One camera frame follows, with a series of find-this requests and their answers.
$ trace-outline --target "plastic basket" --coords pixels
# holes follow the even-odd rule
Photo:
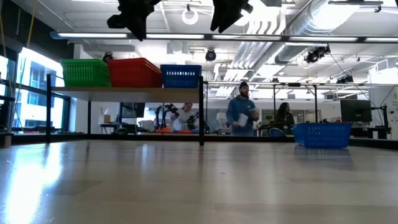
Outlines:
[[[101,60],[65,59],[61,65],[65,87],[111,86],[108,66]]]
[[[162,88],[162,72],[145,58],[110,60],[113,87]]]
[[[200,65],[161,65],[164,88],[198,88]]]
[[[349,144],[353,124],[324,123],[296,124],[293,127],[295,142],[305,147],[343,148]]]

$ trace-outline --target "red basket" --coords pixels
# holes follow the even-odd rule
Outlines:
[[[162,88],[162,72],[145,58],[110,60],[112,87]]]

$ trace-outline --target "metal post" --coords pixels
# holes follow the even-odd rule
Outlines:
[[[208,122],[208,118],[207,118],[207,101],[208,101],[208,95],[209,95],[209,83],[208,82],[204,82],[206,83],[206,124]]]
[[[275,92],[275,85],[274,87],[274,122],[276,122],[276,92]]]
[[[91,101],[88,102],[87,110],[87,134],[91,134]]]
[[[204,115],[203,115],[203,76],[199,77],[199,145],[205,145],[205,128],[204,128]]]
[[[123,121],[123,105],[124,105],[124,103],[120,103],[120,108],[119,108],[119,121],[117,121],[117,122],[120,123],[120,125],[122,124],[122,121]]]
[[[47,114],[45,119],[45,142],[51,142],[51,74],[47,74]]]
[[[318,123],[318,96],[317,96],[317,86],[314,85],[315,90],[315,122]]]

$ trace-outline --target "black metal frame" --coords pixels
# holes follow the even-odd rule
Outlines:
[[[135,40],[132,33],[118,32],[113,34],[125,34],[125,37],[60,37],[58,32],[50,32],[51,38],[55,40],[81,40],[81,39],[108,39],[108,40]],[[94,34],[94,32],[75,32],[74,34]],[[151,35],[165,33],[148,33]],[[330,35],[276,35],[276,34],[189,34],[190,37],[185,37],[186,34],[173,34],[181,35],[178,40],[201,40],[201,41],[247,41],[247,42],[284,42],[284,43],[330,43],[330,44],[398,44],[398,40],[392,36],[330,36]],[[371,38],[377,37],[384,40],[372,40]],[[170,40],[170,37],[165,35],[164,38],[149,37],[147,40]]]
[[[20,88],[21,90],[27,90],[30,91],[32,93],[38,93],[41,95],[45,95],[48,96],[48,86],[51,85],[51,80],[48,80],[47,82],[47,90],[41,90],[39,88],[34,88],[31,86],[27,86],[27,85],[23,85],[21,83],[17,83],[17,71],[18,71],[18,60],[19,60],[19,56],[17,55],[16,61],[15,61],[15,67],[14,67],[14,72],[7,76],[7,79],[0,79],[0,84],[5,85],[6,86],[6,91],[5,91],[5,95],[6,96],[10,96],[10,97],[14,97],[11,96],[11,91],[10,91],[10,80],[12,80],[13,84],[15,85],[15,88]],[[54,74],[51,74],[50,76],[55,76],[56,78],[62,78],[62,77],[58,77]],[[52,97],[57,97],[57,98],[61,98],[64,100],[63,102],[63,114],[62,114],[62,126],[61,126],[61,130],[62,131],[68,131],[69,129],[69,118],[70,118],[70,112],[69,112],[69,108],[70,108],[70,97],[69,96],[64,96],[58,93],[50,93]]]
[[[203,85],[208,82],[203,81],[203,77],[199,79],[199,110],[200,122],[199,122],[199,136],[137,136],[137,135],[103,135],[103,134],[91,134],[91,102],[88,102],[88,114],[87,114],[87,134],[54,134],[51,135],[50,130],[50,119],[51,119],[51,107],[50,97],[54,95],[52,93],[51,87],[51,74],[47,75],[47,122],[46,122],[46,134],[44,135],[24,135],[24,136],[14,136],[12,139],[13,144],[32,144],[38,142],[60,142],[60,141],[73,141],[73,140],[86,140],[86,139],[102,139],[102,140],[131,140],[131,141],[198,141],[200,146],[203,146],[205,142],[294,142],[293,137],[285,138],[270,138],[270,137],[236,137],[236,136],[205,136],[205,118],[204,118],[204,94]],[[276,114],[276,92],[275,87],[277,84],[273,85],[274,89],[274,115]],[[318,98],[317,98],[317,87],[314,86],[315,90],[315,117],[318,122]],[[366,146],[375,147],[383,149],[395,149],[396,141],[380,141],[373,139],[350,139],[350,145],[352,146]]]

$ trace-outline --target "computer screen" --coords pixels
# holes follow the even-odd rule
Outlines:
[[[371,122],[371,102],[369,100],[340,100],[343,122]]]
[[[143,118],[145,103],[121,103],[123,118]]]

